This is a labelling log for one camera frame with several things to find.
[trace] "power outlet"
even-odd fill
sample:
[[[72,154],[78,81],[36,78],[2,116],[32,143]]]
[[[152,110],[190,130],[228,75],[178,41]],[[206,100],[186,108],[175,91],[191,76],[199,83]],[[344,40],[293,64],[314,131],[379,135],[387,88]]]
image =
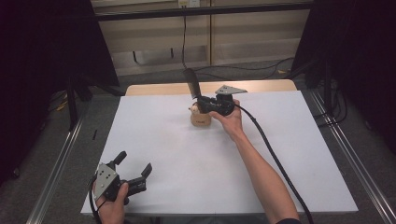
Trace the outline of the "power outlet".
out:
[[[200,0],[178,0],[178,7],[199,7]]]
[[[178,7],[189,7],[189,0],[178,0]]]
[[[189,7],[199,7],[199,6],[200,6],[200,0],[190,0]]]

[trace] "metal rod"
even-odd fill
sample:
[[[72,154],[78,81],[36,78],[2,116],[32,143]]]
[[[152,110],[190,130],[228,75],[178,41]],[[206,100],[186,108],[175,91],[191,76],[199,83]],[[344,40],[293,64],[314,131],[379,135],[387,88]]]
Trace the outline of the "metal rod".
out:
[[[121,21],[165,17],[200,16],[215,14],[234,14],[265,11],[304,10],[313,7],[326,7],[333,3],[297,2],[230,7],[190,7],[136,12],[97,13],[91,16],[67,16],[53,18],[51,21]]]

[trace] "human arm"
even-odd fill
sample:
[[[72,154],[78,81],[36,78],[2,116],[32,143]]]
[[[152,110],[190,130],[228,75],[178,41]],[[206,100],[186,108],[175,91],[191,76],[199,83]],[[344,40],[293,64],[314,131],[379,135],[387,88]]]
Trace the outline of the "human arm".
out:
[[[99,210],[99,217],[102,224],[122,224],[124,221],[124,199],[128,193],[128,183],[121,185],[117,199],[114,202],[106,201],[105,196],[101,196],[96,201]]]
[[[240,108],[236,106],[233,113],[225,117],[216,112],[210,112],[209,115],[220,121],[224,131],[235,142],[270,223],[277,223],[285,218],[298,219],[294,202],[282,179],[250,143],[243,131]]]

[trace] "electrical wire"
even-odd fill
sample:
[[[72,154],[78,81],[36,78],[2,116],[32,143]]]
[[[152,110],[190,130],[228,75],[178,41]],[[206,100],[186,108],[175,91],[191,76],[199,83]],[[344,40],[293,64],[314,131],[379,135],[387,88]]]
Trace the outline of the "electrical wire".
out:
[[[314,220],[312,218],[311,212],[309,211],[308,207],[306,206],[303,198],[300,196],[299,192],[297,191],[297,189],[294,187],[293,183],[291,182],[288,174],[286,173],[285,169],[283,168],[282,164],[280,163],[279,159],[277,158],[274,150],[272,149],[267,137],[265,136],[264,131],[262,130],[262,127],[260,126],[260,124],[257,122],[257,120],[242,106],[234,104],[236,107],[240,108],[242,111],[244,111],[251,119],[251,121],[253,121],[253,123],[256,125],[257,129],[259,130],[260,134],[262,135],[262,139],[265,142],[265,145],[267,145],[268,150],[270,151],[272,157],[274,158],[274,161],[276,162],[277,167],[279,168],[280,172],[282,173],[283,177],[285,177],[286,182],[288,182],[288,185],[290,187],[290,189],[293,191],[294,195],[296,196],[296,198],[298,199],[298,201],[300,202],[301,206],[303,207],[306,216],[308,217],[308,221],[310,224],[314,223]]]
[[[183,46],[182,46],[182,50],[181,50],[181,63],[183,64],[183,67],[185,69],[187,69],[188,67],[187,67],[186,62],[185,62],[186,31],[187,31],[187,19],[186,19],[186,16],[183,17],[183,21],[184,21],[184,32],[183,32]],[[272,64],[270,66],[259,67],[259,68],[244,68],[244,67],[231,66],[231,65],[212,65],[212,66],[206,66],[206,67],[193,69],[193,71],[194,72],[198,72],[198,71],[201,71],[201,70],[204,70],[204,69],[208,69],[208,68],[232,68],[232,69],[240,69],[240,70],[247,70],[247,71],[260,71],[260,70],[270,69],[270,68],[274,67],[275,68],[274,72],[271,75],[269,75],[268,77],[264,77],[263,78],[263,79],[267,79],[269,77],[272,77],[276,73],[276,69],[277,69],[277,67],[280,64],[282,64],[282,63],[284,63],[286,61],[289,61],[289,60],[293,60],[293,59],[294,59],[294,57],[289,57],[289,58],[283,59],[283,60],[281,60],[281,61],[279,61],[279,62],[277,62],[275,64]],[[200,73],[200,74],[232,81],[231,79],[228,79],[226,77],[218,77],[218,76],[215,76],[215,75],[212,75],[212,74],[208,74],[208,73]]]
[[[183,63],[183,66],[185,69],[187,69],[187,65],[186,62],[184,61],[184,49],[186,46],[186,30],[187,30],[187,22],[186,22],[186,16],[183,17],[184,20],[184,32],[183,32],[183,48],[181,50],[181,62]]]
[[[208,68],[232,68],[232,69],[240,69],[240,70],[248,70],[248,71],[259,71],[259,70],[270,69],[272,67],[277,68],[281,63],[288,61],[288,60],[293,60],[293,59],[294,59],[294,57],[289,57],[289,58],[283,59],[275,64],[272,64],[272,65],[269,65],[266,67],[259,67],[259,68],[244,68],[244,67],[231,66],[231,65],[212,65],[212,66],[206,66],[206,67],[194,69],[194,72],[198,72],[198,71],[208,69]]]
[[[88,194],[89,194],[89,198],[90,198],[90,206],[91,206],[93,217],[95,218],[96,223],[102,224],[102,220],[100,219],[99,213],[98,213],[99,208],[98,208],[98,210],[95,209],[95,207],[93,205],[93,198],[92,198],[93,183],[95,182],[96,178],[97,178],[97,173],[95,173],[95,175],[91,178],[90,182],[88,183],[88,185],[89,185]]]
[[[339,124],[339,123],[341,123],[342,121],[344,121],[347,118],[347,114],[348,114],[347,99],[346,99],[345,95],[342,92],[341,92],[341,95],[342,95],[343,101],[344,101],[344,109],[345,109],[344,116],[341,119],[338,119],[340,114],[341,114],[341,104],[339,104],[339,107],[340,107],[339,111],[340,112],[337,114],[337,116],[335,116],[333,118],[333,121],[328,121],[326,123],[319,124],[318,125],[319,128],[326,127],[326,126],[329,126],[329,125]]]
[[[209,73],[196,73],[196,74],[197,75],[209,76],[209,77],[216,77],[218,79],[223,79],[223,80],[226,80],[226,81],[233,81],[232,79],[229,79],[227,77],[218,77],[218,76],[215,76],[215,75],[212,75],[212,74],[209,74]]]

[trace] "white tabletop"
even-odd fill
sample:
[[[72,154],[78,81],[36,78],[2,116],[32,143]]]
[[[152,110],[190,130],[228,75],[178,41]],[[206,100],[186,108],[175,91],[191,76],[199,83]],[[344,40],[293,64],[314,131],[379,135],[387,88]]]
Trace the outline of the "white tabletop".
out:
[[[234,98],[260,123],[311,212],[358,210],[299,91],[250,92]],[[234,143],[216,120],[209,127],[192,126],[188,110],[192,103],[190,95],[121,98],[100,162],[114,160],[125,150],[128,156],[117,166],[123,179],[139,177],[149,162],[153,167],[148,190],[130,197],[126,213],[264,212]],[[278,171],[254,124],[245,115],[243,123],[252,144]],[[91,213],[88,200],[81,213]]]

